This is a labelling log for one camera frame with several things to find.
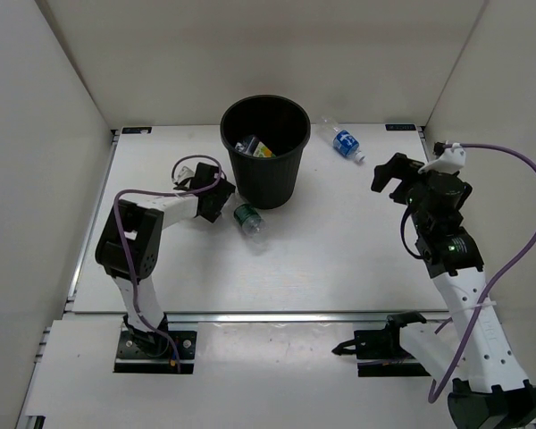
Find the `clear bottle green label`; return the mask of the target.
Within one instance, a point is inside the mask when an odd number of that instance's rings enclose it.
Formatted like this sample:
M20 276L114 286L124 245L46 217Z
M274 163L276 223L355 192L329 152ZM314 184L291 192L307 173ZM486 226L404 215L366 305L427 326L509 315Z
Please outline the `clear bottle green label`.
M233 218L239 228L249 237L255 237L264 230L264 219L248 203L237 205L233 211Z

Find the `clear bottle orange label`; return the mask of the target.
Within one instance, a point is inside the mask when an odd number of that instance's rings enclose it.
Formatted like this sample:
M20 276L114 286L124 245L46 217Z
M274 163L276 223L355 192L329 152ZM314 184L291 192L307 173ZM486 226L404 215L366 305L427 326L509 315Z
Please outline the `clear bottle orange label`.
M262 141L258 142L252 152L253 157L273 158L276 155Z

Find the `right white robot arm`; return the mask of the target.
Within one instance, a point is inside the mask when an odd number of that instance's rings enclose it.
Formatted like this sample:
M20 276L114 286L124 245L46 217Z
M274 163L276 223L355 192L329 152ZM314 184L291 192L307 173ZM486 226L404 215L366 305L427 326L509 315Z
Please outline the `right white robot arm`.
M447 305L460 338L456 349L429 331L418 314L386 331L383 346L393 357L408 353L432 377L429 401L447 384L448 411L458 428L519 428L536 419L536 385L521 368L489 297L481 253L462 225L460 209L472 191L455 165L424 164L396 153L373 171L372 190L392 179L390 198L405 206L422 260Z

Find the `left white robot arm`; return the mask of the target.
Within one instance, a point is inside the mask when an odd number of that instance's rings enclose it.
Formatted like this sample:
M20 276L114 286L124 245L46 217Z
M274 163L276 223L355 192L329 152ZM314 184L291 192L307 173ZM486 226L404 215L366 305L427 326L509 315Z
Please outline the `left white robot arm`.
M131 340L151 358L167 357L171 366L180 365L180 353L152 279L163 231L198 217L214 223L235 192L219 161L205 155L194 158L199 162L189 175L186 168L177 170L193 156L181 158L172 167L171 191L119 191L95 251L96 262L121 293L126 310L123 323Z

